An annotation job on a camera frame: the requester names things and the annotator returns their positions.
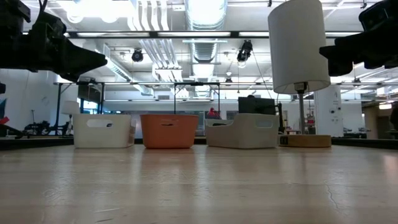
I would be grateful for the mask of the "black monitor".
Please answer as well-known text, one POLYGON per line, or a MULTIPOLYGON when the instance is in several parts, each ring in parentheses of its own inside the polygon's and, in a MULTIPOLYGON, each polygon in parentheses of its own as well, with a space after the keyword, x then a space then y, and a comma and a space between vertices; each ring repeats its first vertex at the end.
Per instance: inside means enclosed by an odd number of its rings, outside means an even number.
POLYGON ((266 114, 279 116, 279 132, 285 131, 282 114, 282 103, 276 103, 270 98, 256 98, 254 95, 238 98, 239 113, 266 114))

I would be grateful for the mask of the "black ceiling spotlight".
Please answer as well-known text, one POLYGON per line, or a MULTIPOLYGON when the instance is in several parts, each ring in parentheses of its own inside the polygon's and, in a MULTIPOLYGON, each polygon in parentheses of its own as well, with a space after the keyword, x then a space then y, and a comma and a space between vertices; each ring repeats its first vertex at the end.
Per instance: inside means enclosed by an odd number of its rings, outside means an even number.
POLYGON ((244 40, 241 48, 239 49, 237 61, 238 62, 246 62, 248 58, 251 56, 251 52, 253 50, 251 40, 244 40))
POLYGON ((142 49, 141 48, 134 49, 131 59, 133 62, 142 62, 144 59, 142 49))

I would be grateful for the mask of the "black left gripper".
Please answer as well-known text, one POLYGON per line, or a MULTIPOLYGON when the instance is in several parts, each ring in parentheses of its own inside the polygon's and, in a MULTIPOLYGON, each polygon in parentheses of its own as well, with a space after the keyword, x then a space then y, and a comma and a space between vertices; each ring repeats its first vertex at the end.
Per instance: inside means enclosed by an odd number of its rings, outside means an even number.
POLYGON ((23 23, 21 16, 0 17, 0 68, 50 70, 77 82, 82 74, 108 62, 101 53, 75 45, 66 47, 66 25, 56 16, 41 12, 26 34, 23 23))

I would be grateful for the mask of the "white lamp with wooden base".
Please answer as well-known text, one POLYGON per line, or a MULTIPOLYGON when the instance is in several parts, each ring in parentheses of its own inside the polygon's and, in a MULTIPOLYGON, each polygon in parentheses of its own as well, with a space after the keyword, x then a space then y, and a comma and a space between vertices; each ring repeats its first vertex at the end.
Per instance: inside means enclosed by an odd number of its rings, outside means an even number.
POLYGON ((319 53, 326 44, 320 0, 288 0, 268 18, 273 91, 298 95, 300 133, 281 134, 279 146, 329 148, 331 136, 305 134, 304 93, 330 86, 327 59, 319 53))

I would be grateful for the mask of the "white plastic bin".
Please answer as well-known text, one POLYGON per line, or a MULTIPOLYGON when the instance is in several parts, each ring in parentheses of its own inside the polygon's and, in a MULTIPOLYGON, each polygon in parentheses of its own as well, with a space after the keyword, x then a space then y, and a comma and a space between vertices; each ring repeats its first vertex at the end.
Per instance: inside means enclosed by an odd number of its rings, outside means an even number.
POLYGON ((75 114, 76 148, 125 148, 134 144, 136 121, 129 114, 75 114))

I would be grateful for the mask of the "small white background lamp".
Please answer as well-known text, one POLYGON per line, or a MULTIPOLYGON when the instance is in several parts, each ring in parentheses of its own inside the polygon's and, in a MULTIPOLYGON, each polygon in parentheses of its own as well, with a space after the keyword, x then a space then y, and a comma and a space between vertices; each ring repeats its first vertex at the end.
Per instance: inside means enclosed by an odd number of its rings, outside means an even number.
POLYGON ((80 114, 80 105, 77 101, 64 101, 61 114, 75 115, 80 114))

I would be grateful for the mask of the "grey plastic bin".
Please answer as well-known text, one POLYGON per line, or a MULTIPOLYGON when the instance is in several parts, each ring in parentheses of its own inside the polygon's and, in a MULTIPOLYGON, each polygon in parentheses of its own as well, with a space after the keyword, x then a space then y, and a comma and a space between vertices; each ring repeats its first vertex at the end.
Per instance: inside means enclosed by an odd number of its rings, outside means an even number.
POLYGON ((277 146, 279 117, 239 113, 233 120, 206 119, 206 143, 211 147, 266 149, 277 146))

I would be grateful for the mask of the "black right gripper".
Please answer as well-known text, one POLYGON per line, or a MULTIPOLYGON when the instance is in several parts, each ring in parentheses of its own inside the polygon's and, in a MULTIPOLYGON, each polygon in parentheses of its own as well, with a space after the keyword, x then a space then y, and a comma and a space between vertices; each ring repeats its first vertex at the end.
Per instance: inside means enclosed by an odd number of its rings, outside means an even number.
POLYGON ((398 21, 361 21, 361 25, 364 32, 339 37, 334 45, 319 48, 328 61, 330 77, 347 75, 359 63, 367 69, 398 67, 398 21))

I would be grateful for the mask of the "black overhead frame beam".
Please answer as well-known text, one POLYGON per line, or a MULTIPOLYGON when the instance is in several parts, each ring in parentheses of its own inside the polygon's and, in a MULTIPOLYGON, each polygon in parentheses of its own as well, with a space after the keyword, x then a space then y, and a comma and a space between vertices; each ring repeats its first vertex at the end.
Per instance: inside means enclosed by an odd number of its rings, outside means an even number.
POLYGON ((268 31, 67 31, 69 39, 268 39, 268 31))

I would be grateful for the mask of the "black background rig frame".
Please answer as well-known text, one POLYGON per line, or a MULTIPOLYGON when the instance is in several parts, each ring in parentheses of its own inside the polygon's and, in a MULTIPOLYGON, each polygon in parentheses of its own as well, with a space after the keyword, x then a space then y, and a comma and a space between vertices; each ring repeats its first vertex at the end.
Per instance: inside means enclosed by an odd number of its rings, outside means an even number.
POLYGON ((60 106, 60 95, 62 92, 62 85, 67 85, 67 86, 72 86, 72 85, 78 85, 78 86, 96 86, 100 85, 100 112, 103 112, 103 105, 104 102, 155 102, 159 104, 160 102, 172 102, 173 103, 173 114, 177 114, 177 103, 211 103, 214 102, 213 98, 209 99, 201 99, 201 100, 195 100, 195 99, 190 99, 190 98, 179 98, 177 99, 177 93, 180 92, 182 89, 186 88, 187 86, 193 86, 193 87, 198 87, 198 86, 208 86, 210 89, 210 93, 215 92, 216 95, 218 96, 217 98, 217 114, 218 117, 220 118, 220 106, 221 106, 221 100, 220 100, 220 91, 221 91, 221 83, 219 82, 75 82, 75 83, 62 83, 62 82, 55 82, 54 85, 58 85, 58 103, 57 106, 60 106), (158 96, 155 95, 155 93, 149 94, 149 96, 152 96, 151 99, 149 100, 140 100, 140 99, 125 99, 125 100, 112 100, 112 99, 106 99, 106 87, 107 86, 132 86, 137 90, 140 90, 140 88, 149 88, 150 90, 153 89, 154 86, 166 86, 170 90, 172 90, 172 98, 169 99, 159 99, 158 96))

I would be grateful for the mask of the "white round column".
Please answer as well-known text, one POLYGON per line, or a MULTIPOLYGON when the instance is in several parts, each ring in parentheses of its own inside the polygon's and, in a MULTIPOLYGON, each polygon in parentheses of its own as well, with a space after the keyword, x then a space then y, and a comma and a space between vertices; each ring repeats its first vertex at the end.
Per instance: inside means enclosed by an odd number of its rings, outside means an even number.
POLYGON ((314 100, 317 134, 343 137, 340 86, 330 85, 316 91, 314 100))

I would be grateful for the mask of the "orange plastic bin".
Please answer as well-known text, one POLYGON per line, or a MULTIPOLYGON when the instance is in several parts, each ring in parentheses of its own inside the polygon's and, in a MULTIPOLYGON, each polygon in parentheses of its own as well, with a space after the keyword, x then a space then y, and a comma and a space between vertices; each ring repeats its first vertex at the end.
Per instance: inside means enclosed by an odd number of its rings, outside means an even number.
POLYGON ((188 149, 194 145, 197 115, 141 114, 140 119, 147 149, 188 149))

